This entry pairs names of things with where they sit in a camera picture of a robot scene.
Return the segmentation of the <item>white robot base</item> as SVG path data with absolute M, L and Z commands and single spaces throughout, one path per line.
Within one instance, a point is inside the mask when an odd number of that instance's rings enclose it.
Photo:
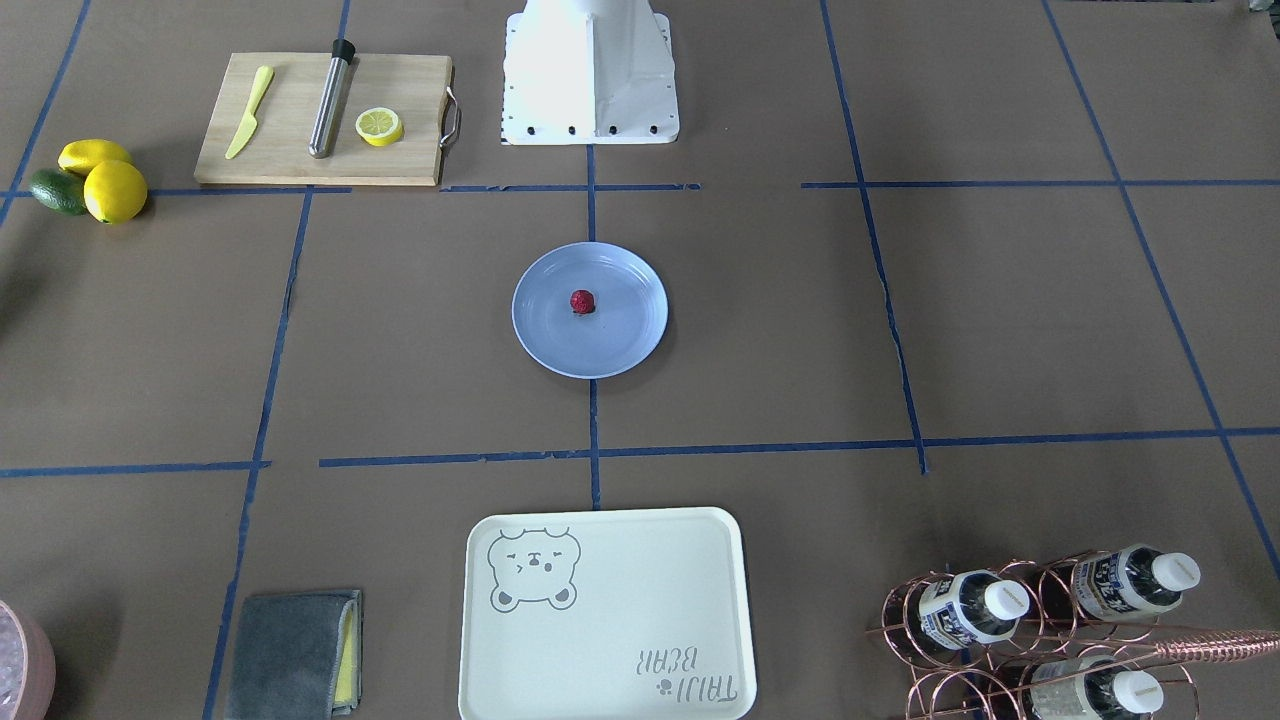
M 680 137 L 669 18 L 648 1 L 527 1 L 506 19 L 500 142 L 658 145 Z

